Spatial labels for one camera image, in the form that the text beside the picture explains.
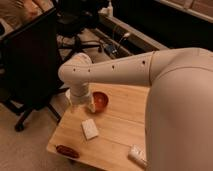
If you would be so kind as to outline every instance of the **office chair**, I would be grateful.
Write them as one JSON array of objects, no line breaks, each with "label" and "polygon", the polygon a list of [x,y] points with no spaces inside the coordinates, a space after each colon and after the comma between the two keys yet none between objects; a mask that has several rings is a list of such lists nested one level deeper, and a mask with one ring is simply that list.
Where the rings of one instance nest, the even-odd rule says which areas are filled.
[{"label": "office chair", "polygon": [[60,49],[71,49],[65,57],[67,61],[75,52],[86,48],[98,47],[102,51],[100,42],[83,42],[78,36],[85,28],[96,28],[99,21],[98,11],[108,6],[108,0],[52,0],[58,11],[57,33],[63,37],[74,37],[73,45],[61,45]]},{"label": "office chair", "polygon": [[[21,115],[16,131],[33,110],[47,106],[59,122],[61,117],[50,99],[60,89],[58,68],[62,64],[56,41],[56,9],[50,9],[35,20],[5,36],[0,51],[5,72],[0,76],[0,102]],[[22,104],[18,108],[13,102]]]}]

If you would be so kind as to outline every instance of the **brown dish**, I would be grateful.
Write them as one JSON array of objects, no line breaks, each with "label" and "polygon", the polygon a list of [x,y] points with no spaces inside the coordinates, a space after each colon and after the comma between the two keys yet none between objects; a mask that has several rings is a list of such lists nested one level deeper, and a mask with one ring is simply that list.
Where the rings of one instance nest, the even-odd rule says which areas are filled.
[{"label": "brown dish", "polygon": [[103,112],[109,102],[107,95],[103,92],[95,91],[93,92],[93,99],[95,104],[95,113]]}]

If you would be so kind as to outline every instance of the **white sponge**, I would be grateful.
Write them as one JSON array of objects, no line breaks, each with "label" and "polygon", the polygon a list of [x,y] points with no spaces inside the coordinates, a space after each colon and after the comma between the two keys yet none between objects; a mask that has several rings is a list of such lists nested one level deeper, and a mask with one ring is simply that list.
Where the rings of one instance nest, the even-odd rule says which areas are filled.
[{"label": "white sponge", "polygon": [[85,120],[81,124],[87,140],[98,136],[99,132],[93,119]]}]

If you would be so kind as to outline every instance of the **wooden table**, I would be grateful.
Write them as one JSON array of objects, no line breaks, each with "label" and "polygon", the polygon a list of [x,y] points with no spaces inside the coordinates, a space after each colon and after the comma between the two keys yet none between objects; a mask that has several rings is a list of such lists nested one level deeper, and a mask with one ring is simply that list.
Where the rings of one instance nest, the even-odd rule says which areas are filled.
[{"label": "wooden table", "polygon": [[[133,144],[145,150],[144,114],[149,89],[107,84],[91,84],[90,88],[107,94],[107,109],[100,114],[91,114],[82,106],[72,112],[68,108],[47,150],[57,153],[55,146],[65,145],[79,152],[77,161],[103,170],[143,170],[127,155]],[[94,119],[99,136],[87,141],[81,122],[89,118]]]}]

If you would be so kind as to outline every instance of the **small bowl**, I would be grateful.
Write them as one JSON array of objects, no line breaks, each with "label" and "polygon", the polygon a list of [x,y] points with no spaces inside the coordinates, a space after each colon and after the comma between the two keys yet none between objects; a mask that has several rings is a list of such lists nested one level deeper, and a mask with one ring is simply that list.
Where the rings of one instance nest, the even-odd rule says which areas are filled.
[{"label": "small bowl", "polygon": [[93,100],[95,104],[95,113],[103,112],[109,102],[107,95],[100,91],[93,92]]}]

